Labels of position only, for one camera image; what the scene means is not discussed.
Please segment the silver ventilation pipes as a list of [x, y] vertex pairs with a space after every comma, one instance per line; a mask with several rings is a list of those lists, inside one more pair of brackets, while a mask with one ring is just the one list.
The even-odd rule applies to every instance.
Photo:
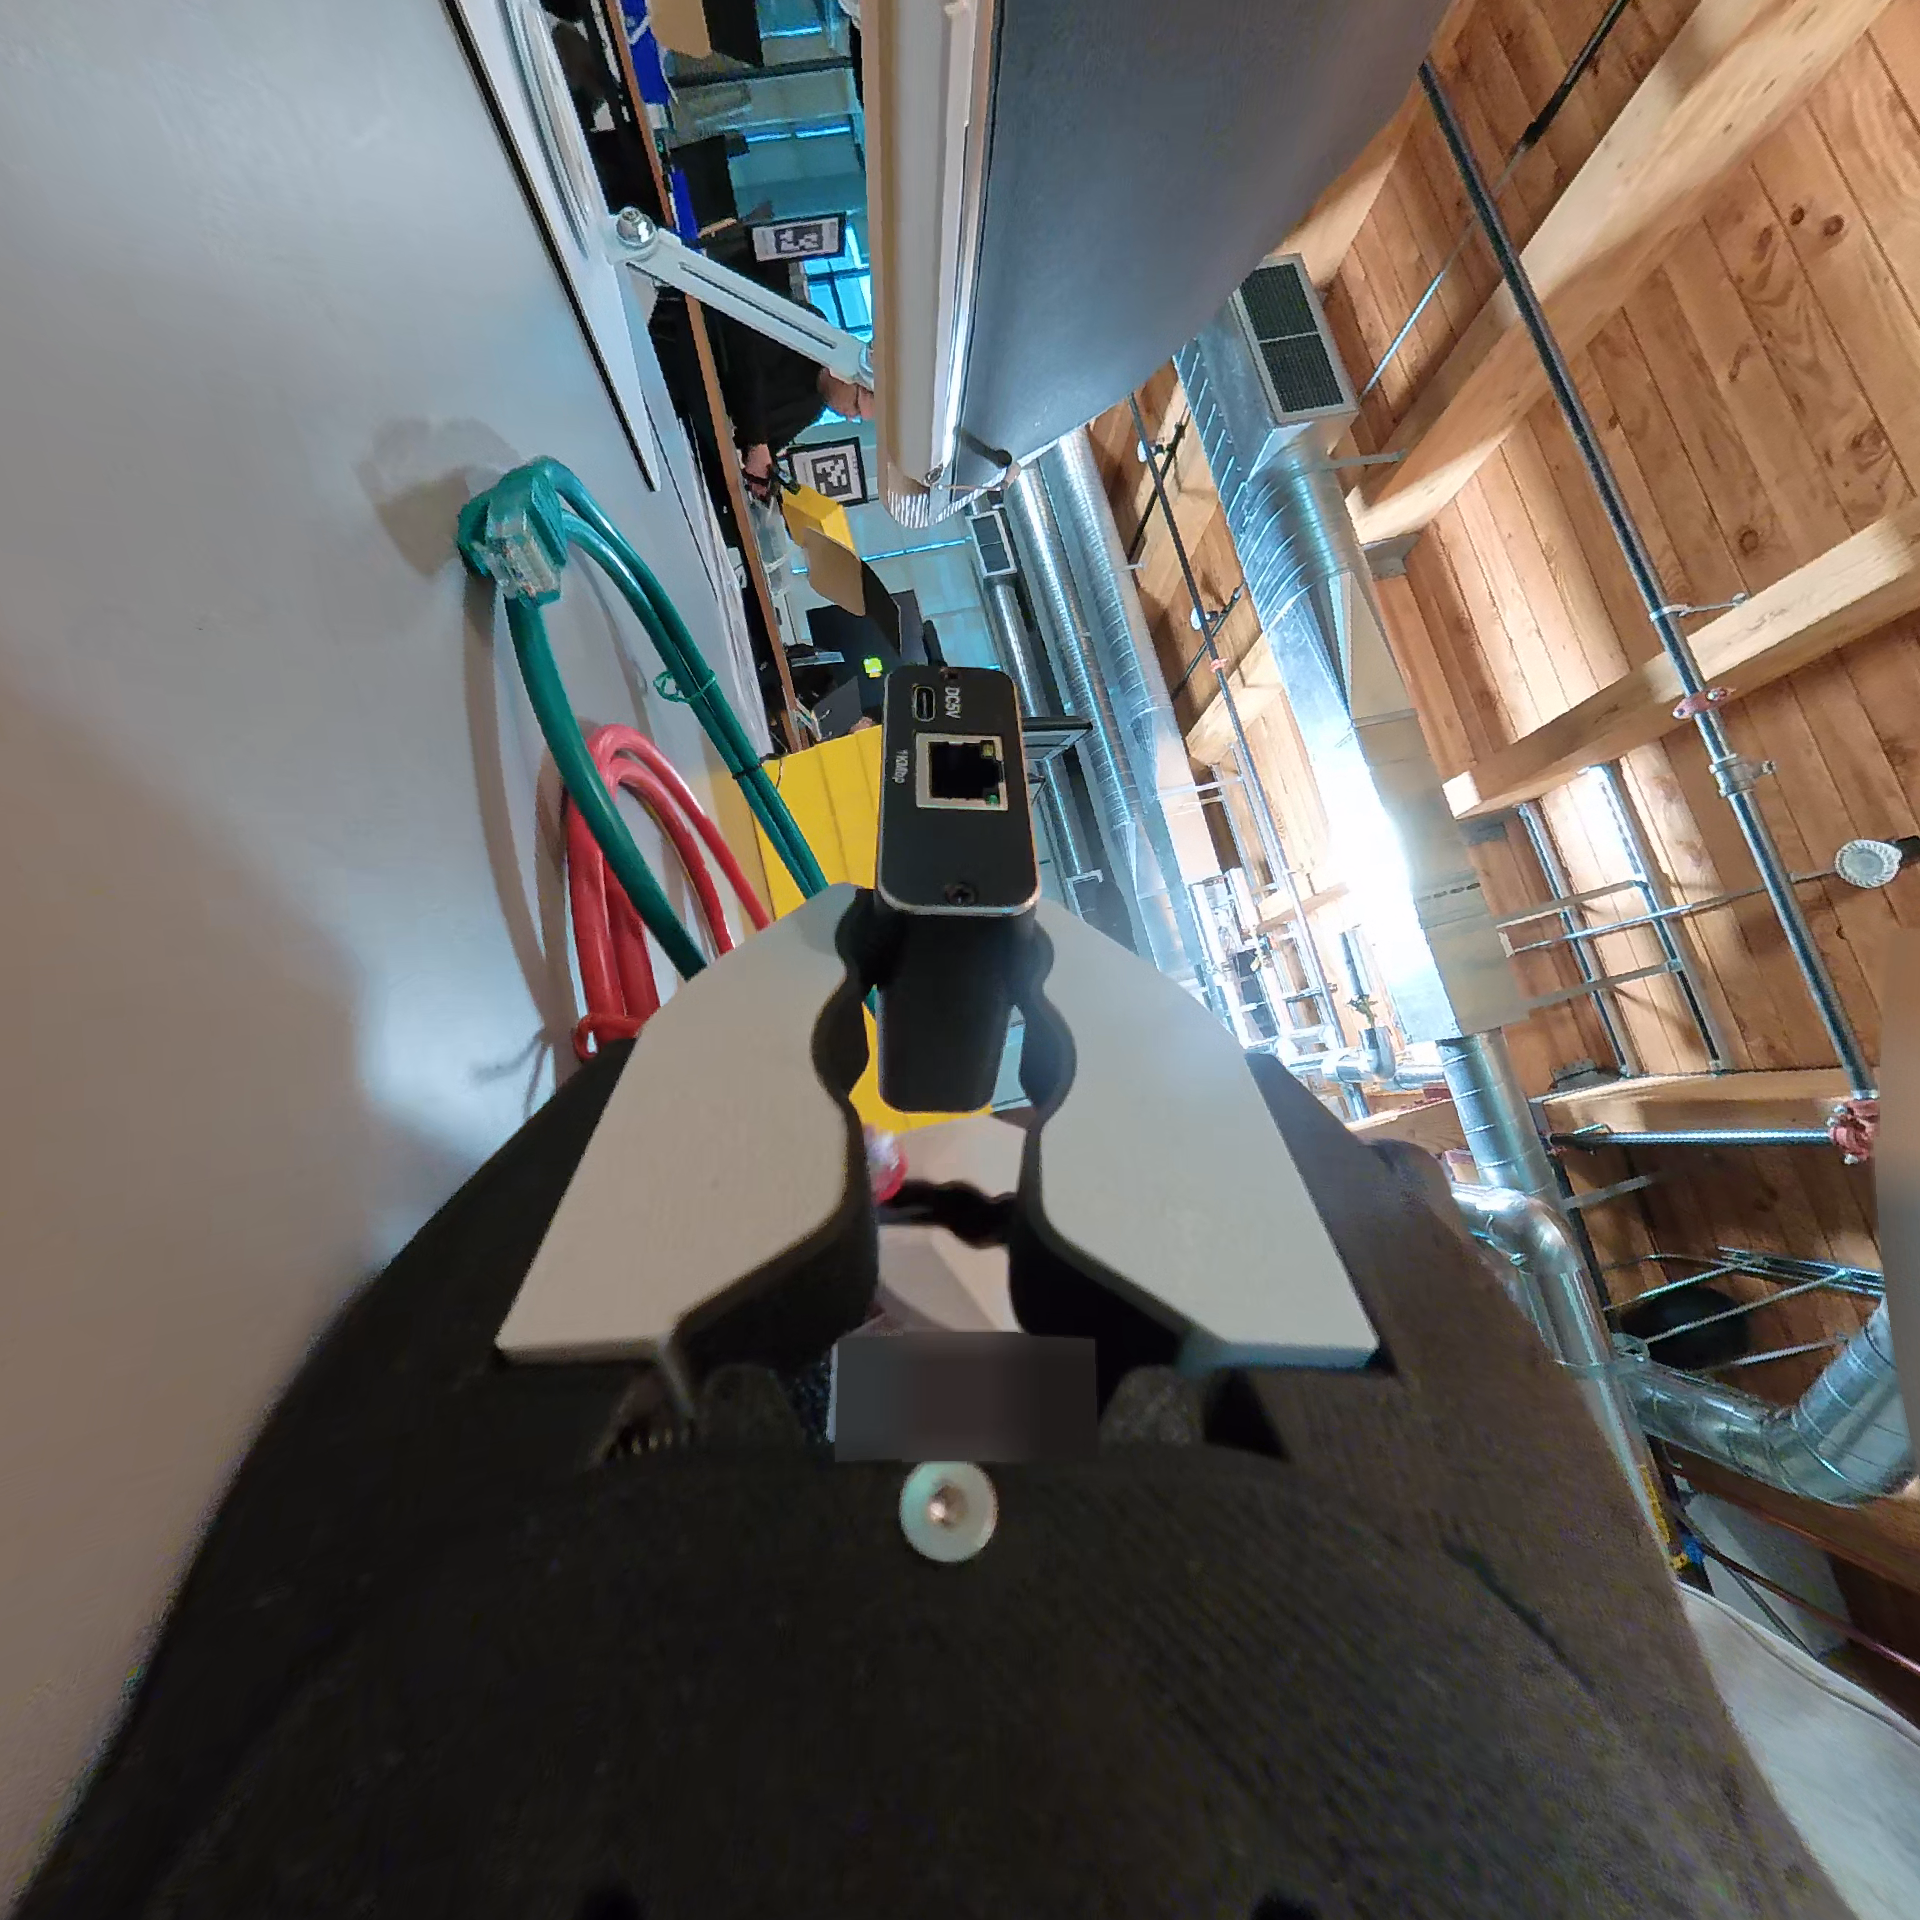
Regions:
[[1472, 1188], [1453, 1188], [1453, 1198], [1470, 1230], [1506, 1263], [1526, 1317], [1569, 1374], [1653, 1522], [1658, 1497], [1649, 1438], [1784, 1497], [1835, 1507], [1882, 1502], [1913, 1478], [1883, 1307], [1872, 1308], [1792, 1403], [1762, 1403], [1627, 1354], [1603, 1326], [1592, 1274], [1501, 1035], [1492, 1027], [1443, 1038], [1437, 1054], [1465, 1154], [1482, 1177]]

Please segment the white metal stand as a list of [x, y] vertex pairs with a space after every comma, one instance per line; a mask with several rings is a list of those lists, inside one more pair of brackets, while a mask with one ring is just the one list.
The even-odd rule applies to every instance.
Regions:
[[871, 348], [828, 325], [803, 304], [785, 300], [751, 275], [688, 249], [642, 211], [609, 211], [572, 109], [552, 24], [543, 3], [449, 3], [466, 58], [497, 111], [519, 183], [545, 230], [549, 249], [604, 374], [620, 430], [646, 488], [658, 488], [658, 436], [640, 387], [637, 340], [625, 300], [625, 270], [704, 300], [748, 329], [798, 348], [834, 374], [871, 385]]

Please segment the white air vent grille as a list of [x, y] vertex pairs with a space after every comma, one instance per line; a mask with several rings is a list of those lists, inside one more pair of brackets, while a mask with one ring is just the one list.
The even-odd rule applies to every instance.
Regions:
[[1252, 357], [1270, 418], [1331, 423], [1359, 412], [1302, 256], [1282, 252], [1256, 264], [1231, 293], [1228, 317]]

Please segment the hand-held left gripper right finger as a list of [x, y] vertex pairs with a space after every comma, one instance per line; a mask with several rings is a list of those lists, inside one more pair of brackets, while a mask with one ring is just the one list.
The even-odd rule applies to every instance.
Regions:
[[1364, 1368], [1377, 1329], [1231, 1031], [1056, 904], [1018, 963], [1008, 1301], [1100, 1368]]

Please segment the black network adapter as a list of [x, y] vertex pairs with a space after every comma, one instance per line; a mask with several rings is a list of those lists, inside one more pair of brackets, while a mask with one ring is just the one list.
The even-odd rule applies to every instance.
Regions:
[[902, 667], [883, 695], [877, 1092], [973, 1113], [997, 1092], [1008, 969], [1041, 898], [1021, 707], [999, 669]]

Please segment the long work table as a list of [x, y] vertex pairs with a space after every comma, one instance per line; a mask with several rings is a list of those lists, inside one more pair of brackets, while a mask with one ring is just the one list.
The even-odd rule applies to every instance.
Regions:
[[[633, 35], [626, 34], [626, 26], [630, 26], [626, 5], [625, 3], [596, 3], [596, 21], [602, 21], [602, 26], [609, 29], [620, 88], [625, 88], [626, 109], [633, 111], [633, 122], [637, 122], [640, 160], [646, 163], [646, 178], [650, 178], [646, 211], [656, 219], [656, 225], [664, 231], [664, 240], [656, 240], [653, 256], [656, 259], [664, 256], [668, 264], [676, 264], [676, 252], [681, 252], [681, 245], [679, 245], [681, 236], [676, 225], [676, 201], [673, 201], [668, 176], [665, 176], [664, 153], [658, 153], [658, 131], [650, 116], [650, 102], [640, 95]], [[786, 645], [785, 645], [785, 626], [781, 626], [785, 605], [771, 583], [771, 572], [760, 555], [760, 542], [754, 531], [754, 511], [751, 511], [751, 498], [746, 490], [746, 469], [740, 469], [737, 449], [730, 445], [730, 420], [726, 415], [726, 394], [721, 394], [721, 382], [718, 382], [718, 370], [716, 370], [716, 353], [707, 343], [707, 313], [688, 291], [681, 291], [681, 307], [685, 307], [685, 340], [688, 340], [692, 366], [694, 366], [688, 434], [692, 434], [698, 456], [707, 453], [707, 467], [702, 467], [702, 478], [718, 481], [718, 503], [726, 511], [726, 526], [730, 529], [730, 555], [737, 559], [740, 575], [746, 575], [746, 612], [748, 612], [748, 631], [751, 631], [754, 649], [756, 649], [754, 660], [760, 664], [760, 699], [771, 714], [771, 730], [773, 730], [776, 752], [792, 753], [810, 746], [810, 736], [803, 727], [803, 706], [801, 706], [801, 695], [792, 686], [792, 669], [789, 669]]]

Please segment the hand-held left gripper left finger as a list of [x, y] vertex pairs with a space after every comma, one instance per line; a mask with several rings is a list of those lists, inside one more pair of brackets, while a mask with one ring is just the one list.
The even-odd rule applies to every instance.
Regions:
[[834, 884], [640, 1031], [519, 1283], [510, 1363], [812, 1363], [877, 1283], [852, 1088], [869, 1064]]

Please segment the large yellow plastic bin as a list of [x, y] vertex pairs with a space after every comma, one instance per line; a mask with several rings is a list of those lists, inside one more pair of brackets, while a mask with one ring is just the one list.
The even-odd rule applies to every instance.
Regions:
[[[846, 738], [771, 759], [760, 772], [786, 804], [825, 883], [871, 888], [877, 858], [883, 730], [866, 725]], [[803, 904], [803, 890], [751, 811], [748, 824], [754, 825], [756, 851], [754, 858], [740, 857], [740, 861], [751, 879], [760, 879], [771, 917], [786, 917]], [[852, 1108], [863, 1122], [874, 1131], [908, 1131], [908, 1121], [877, 1098], [877, 1069], [871, 1059], [852, 1092]]]

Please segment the black and wood panel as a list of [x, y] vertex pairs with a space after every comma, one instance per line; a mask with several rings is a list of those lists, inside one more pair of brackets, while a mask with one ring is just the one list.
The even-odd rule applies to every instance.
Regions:
[[899, 644], [902, 615], [883, 575], [850, 546], [821, 526], [803, 526], [805, 588], [852, 616], [866, 616], [889, 644]]

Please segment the black computer monitor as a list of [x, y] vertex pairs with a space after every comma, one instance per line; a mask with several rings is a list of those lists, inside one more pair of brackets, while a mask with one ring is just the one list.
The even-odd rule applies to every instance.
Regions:
[[902, 667], [940, 667], [937, 626], [923, 616], [915, 590], [891, 596], [896, 621], [821, 605], [805, 612], [805, 638], [825, 669], [825, 691], [812, 699], [821, 738], [842, 738], [860, 722], [883, 722], [883, 695]]

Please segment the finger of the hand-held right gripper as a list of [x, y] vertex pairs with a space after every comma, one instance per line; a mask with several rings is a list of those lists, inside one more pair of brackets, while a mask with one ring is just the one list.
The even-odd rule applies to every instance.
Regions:
[[916, 1331], [1018, 1331], [1013, 1191], [908, 1177], [877, 1209], [877, 1307]]

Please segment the silver ceiling duct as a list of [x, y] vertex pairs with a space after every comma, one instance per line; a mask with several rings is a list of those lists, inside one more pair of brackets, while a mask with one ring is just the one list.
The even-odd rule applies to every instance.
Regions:
[[1066, 711], [1092, 725], [1076, 763], [1125, 940], [1159, 973], [1195, 988], [1201, 949], [1162, 804], [1162, 695], [1149, 691], [1141, 596], [1119, 577], [1118, 521], [1092, 434], [1076, 428], [1018, 467], [1001, 506], [1052, 682]]

